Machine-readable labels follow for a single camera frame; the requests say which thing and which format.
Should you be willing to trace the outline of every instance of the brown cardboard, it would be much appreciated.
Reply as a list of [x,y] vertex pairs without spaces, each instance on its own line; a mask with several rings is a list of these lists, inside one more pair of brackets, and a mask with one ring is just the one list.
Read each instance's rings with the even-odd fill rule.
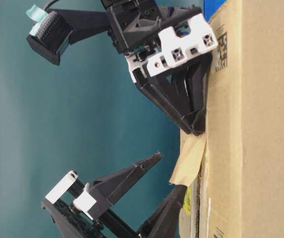
[[170,183],[190,186],[200,170],[206,146],[206,134],[196,137],[188,135],[181,147],[180,156],[170,179]]
[[284,1],[228,0],[211,19],[200,238],[284,237]]
[[[188,140],[188,143],[190,140],[198,141],[198,138],[190,138],[194,137],[193,135],[187,135],[183,131],[181,131],[181,156],[180,158],[188,157],[188,160],[181,159],[176,164],[176,167],[174,169],[173,176],[171,178],[171,182],[175,184],[179,184],[180,181],[187,181],[185,177],[187,175],[191,175],[191,178],[188,177],[191,180],[195,180],[192,182],[192,184],[188,187],[187,193],[185,195],[184,199],[184,205],[183,209],[181,209],[180,216],[179,216],[179,234],[181,238],[198,238],[198,230],[199,230],[199,207],[200,207],[200,197],[199,197],[199,189],[200,189],[200,176],[196,176],[196,172],[193,170],[193,172],[189,171],[188,169],[185,169],[186,166],[190,166],[192,168],[200,166],[202,156],[204,154],[203,148],[201,148],[198,145],[193,145],[193,149],[190,151],[187,151],[184,147],[185,142]],[[206,143],[206,136],[201,139],[203,143]],[[195,158],[198,153],[200,154],[200,157],[198,159],[195,159],[194,161],[191,160],[191,158]]]

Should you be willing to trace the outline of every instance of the black metal rod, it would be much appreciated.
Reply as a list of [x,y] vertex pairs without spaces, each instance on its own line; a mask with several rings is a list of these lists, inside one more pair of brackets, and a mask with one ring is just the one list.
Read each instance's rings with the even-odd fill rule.
[[99,221],[103,223],[118,238],[138,238],[138,234],[131,229],[120,217],[111,209],[108,209],[99,217]]

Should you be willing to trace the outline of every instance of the teal tape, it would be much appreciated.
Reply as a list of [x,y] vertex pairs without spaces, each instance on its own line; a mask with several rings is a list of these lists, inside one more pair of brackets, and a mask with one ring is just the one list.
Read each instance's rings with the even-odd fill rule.
[[31,18],[33,21],[36,21],[36,24],[33,26],[32,30],[29,32],[30,35],[35,36],[41,24],[48,16],[48,13],[34,4],[30,9],[26,11],[26,15],[29,18]]

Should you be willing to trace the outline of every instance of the cardboard box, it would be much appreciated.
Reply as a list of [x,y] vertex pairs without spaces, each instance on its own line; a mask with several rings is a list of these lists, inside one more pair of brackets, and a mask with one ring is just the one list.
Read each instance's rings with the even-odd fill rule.
[[211,19],[200,238],[284,237],[284,1],[228,0]]

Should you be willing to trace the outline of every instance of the teal wall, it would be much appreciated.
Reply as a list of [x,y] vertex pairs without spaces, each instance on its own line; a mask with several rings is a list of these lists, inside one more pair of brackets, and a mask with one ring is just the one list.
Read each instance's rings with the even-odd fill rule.
[[[137,229],[172,189],[179,130],[138,92],[106,33],[70,47],[60,67],[36,55],[25,41],[34,3],[46,1],[0,0],[0,238],[60,237],[40,202],[67,171],[92,181],[160,151],[114,207]],[[99,0],[57,7],[103,10]]]

